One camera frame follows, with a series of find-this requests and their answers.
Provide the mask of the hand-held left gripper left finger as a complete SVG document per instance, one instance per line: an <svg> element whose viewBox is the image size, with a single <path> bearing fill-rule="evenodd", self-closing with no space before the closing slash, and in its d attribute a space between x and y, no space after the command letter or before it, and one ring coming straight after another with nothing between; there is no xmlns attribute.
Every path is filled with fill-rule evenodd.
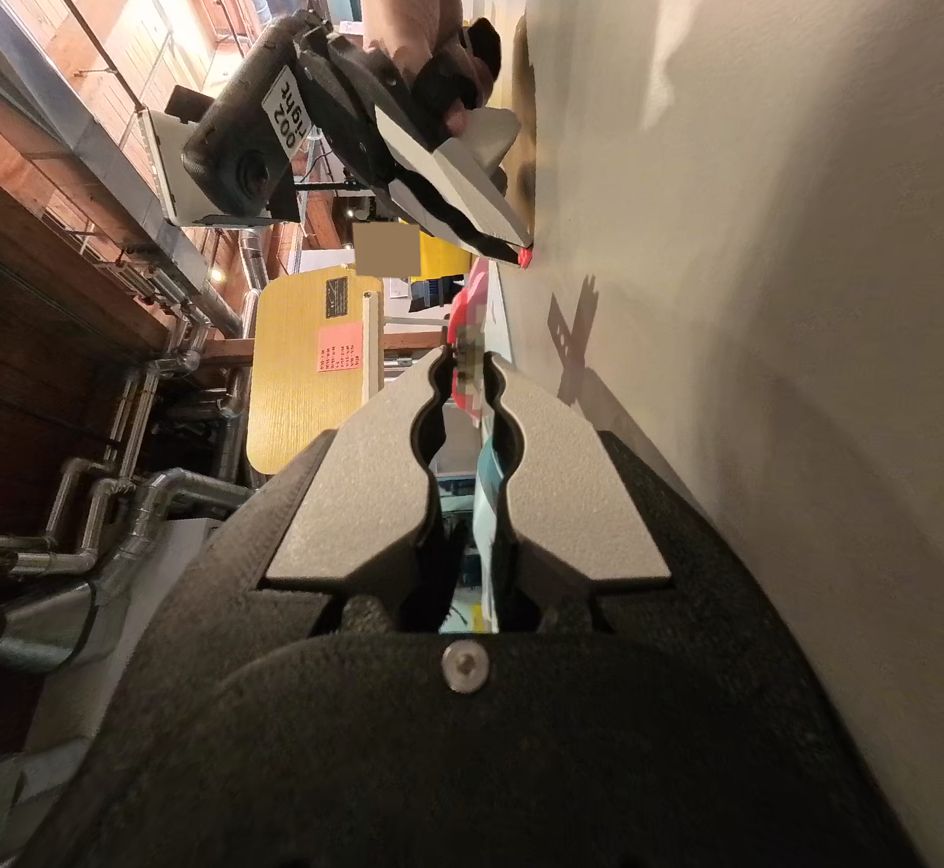
<svg viewBox="0 0 944 868"><path fill-rule="evenodd" d="M453 349L435 348L330 439L265 572L267 586L373 596L399 628L439 628L453 595L431 461L445 441Z"/></svg>

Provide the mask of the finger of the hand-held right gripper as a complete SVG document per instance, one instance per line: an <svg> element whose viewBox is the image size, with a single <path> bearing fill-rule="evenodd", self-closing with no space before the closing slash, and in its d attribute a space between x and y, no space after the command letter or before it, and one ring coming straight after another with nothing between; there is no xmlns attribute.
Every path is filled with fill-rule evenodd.
<svg viewBox="0 0 944 868"><path fill-rule="evenodd" d="M520 249L479 230L465 213L451 205L424 176L398 170L388 184L390 199L426 234L468 248L479 257L520 264Z"/></svg>
<svg viewBox="0 0 944 868"><path fill-rule="evenodd" d="M532 247L528 227L500 187L502 161L521 129L514 111L482 107L468 115L466 129L432 150L404 123L375 109L377 127L399 170L415 171L482 232L514 247Z"/></svg>

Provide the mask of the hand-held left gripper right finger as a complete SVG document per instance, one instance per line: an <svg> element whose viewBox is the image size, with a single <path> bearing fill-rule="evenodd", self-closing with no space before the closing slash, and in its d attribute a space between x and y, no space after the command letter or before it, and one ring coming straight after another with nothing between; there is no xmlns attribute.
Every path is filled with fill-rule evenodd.
<svg viewBox="0 0 944 868"><path fill-rule="evenodd" d="M492 549L499 618L670 587L665 557L593 425L490 354L501 470Z"/></svg>

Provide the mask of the pink grey brick assembly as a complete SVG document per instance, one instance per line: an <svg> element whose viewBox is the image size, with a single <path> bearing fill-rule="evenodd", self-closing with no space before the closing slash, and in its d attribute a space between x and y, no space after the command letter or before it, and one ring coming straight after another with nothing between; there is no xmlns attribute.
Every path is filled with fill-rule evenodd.
<svg viewBox="0 0 944 868"><path fill-rule="evenodd" d="M454 347L474 341L482 331L489 296L490 260L478 258L466 275L464 289L452 302L446 342Z"/></svg>

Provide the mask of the person's right hand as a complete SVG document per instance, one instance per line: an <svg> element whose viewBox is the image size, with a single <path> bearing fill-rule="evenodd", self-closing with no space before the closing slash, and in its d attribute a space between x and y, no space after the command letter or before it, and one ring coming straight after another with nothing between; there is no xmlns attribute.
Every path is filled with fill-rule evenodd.
<svg viewBox="0 0 944 868"><path fill-rule="evenodd" d="M447 53L475 84L477 106L487 103L493 79L486 64L459 41L462 0L360 0L367 48L381 49L408 86L437 54Z"/></svg>

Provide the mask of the grey metal ceiling beam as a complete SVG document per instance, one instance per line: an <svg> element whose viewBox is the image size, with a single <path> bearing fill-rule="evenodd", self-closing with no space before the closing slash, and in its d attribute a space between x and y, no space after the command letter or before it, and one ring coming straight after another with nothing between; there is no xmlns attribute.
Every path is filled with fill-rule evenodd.
<svg viewBox="0 0 944 868"><path fill-rule="evenodd" d="M167 222L158 196L75 90L1 5L2 136L159 289L195 306L226 338L240 316L213 287L205 259Z"/></svg>

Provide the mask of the wooden book stand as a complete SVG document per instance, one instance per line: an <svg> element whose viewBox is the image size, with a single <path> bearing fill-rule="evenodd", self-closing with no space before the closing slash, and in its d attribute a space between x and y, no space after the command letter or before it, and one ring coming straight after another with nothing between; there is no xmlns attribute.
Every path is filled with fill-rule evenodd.
<svg viewBox="0 0 944 868"><path fill-rule="evenodd" d="M348 277L348 315L325 319L325 280ZM259 297L255 323L246 456L258 473L275 475L324 431L337 429L384 388L384 357L428 351L444 342L446 320L421 331L421 320L397 318L385 330L384 284L338 265L284 276ZM328 323L363 325L361 370L319 373L317 336Z"/></svg>

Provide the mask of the pink sticky note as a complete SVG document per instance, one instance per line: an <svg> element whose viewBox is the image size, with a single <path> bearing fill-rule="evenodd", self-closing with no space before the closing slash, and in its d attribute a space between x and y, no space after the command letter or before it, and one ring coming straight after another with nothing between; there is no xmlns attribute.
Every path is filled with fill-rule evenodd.
<svg viewBox="0 0 944 868"><path fill-rule="evenodd" d="M363 350L361 322L328 323L317 336L316 369L319 373L361 370Z"/></svg>

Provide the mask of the silver ceiling pipes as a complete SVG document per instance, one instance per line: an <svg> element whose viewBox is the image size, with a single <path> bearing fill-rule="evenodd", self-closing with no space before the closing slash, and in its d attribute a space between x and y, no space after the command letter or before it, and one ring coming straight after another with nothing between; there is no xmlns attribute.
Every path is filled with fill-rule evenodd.
<svg viewBox="0 0 944 868"><path fill-rule="evenodd" d="M135 247L112 260L30 216L2 231L2 676L45 676L110 649L167 511L232 511L250 490L152 472L160 390L179 389L215 332L240 322Z"/></svg>

